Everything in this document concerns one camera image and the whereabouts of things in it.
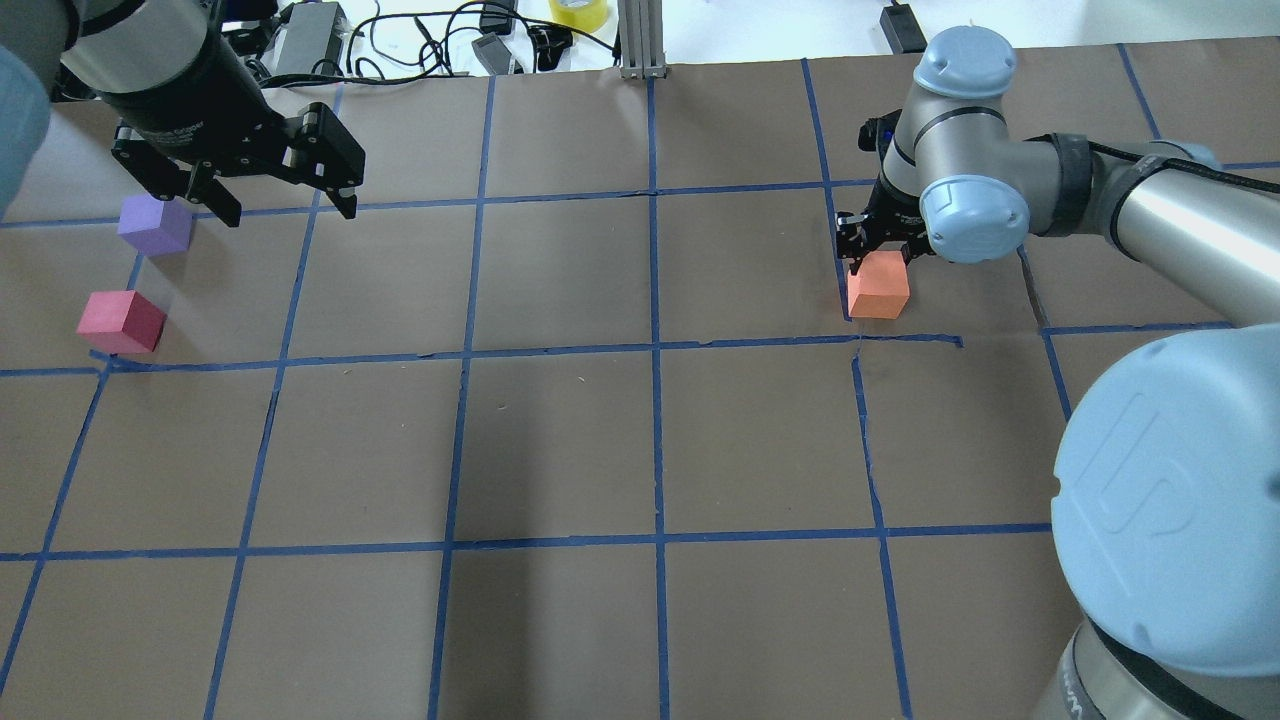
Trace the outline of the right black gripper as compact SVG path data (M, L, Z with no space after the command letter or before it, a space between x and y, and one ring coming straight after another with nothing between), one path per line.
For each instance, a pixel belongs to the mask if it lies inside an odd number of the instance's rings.
M847 273L856 275L869 252L891 242L900 243L905 265L916 258L936 255L919 209L919 197L878 178L863 210L838 211L838 258L847 261Z

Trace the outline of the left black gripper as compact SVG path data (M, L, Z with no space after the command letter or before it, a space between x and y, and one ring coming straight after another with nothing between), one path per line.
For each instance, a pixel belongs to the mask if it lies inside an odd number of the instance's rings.
M207 20L95 20L92 87L120 117L111 155L154 197L182 197L228 228L221 177L271 176L358 211L366 154L325 104L287 118Z

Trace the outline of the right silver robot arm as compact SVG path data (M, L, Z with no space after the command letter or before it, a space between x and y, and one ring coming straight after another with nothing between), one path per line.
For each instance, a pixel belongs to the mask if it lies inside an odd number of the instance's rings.
M879 176L833 215L847 313L893 319L908 265L975 264L1032 236L1101 237L1216 311L1120 357L1073 406L1051 532L1082 610L1037 719L1277 716L1277 186L1202 145L1016 141L1010 42L925 44L901 109L865 122Z

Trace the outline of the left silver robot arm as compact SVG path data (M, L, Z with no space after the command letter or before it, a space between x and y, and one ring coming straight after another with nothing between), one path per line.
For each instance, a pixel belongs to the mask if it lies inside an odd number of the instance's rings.
M270 176L357 215L364 147L324 102L294 117L274 110L195 1L3 4L4 208L46 138L63 67L118 113L111 155L155 199L237 227L242 206L223 179Z

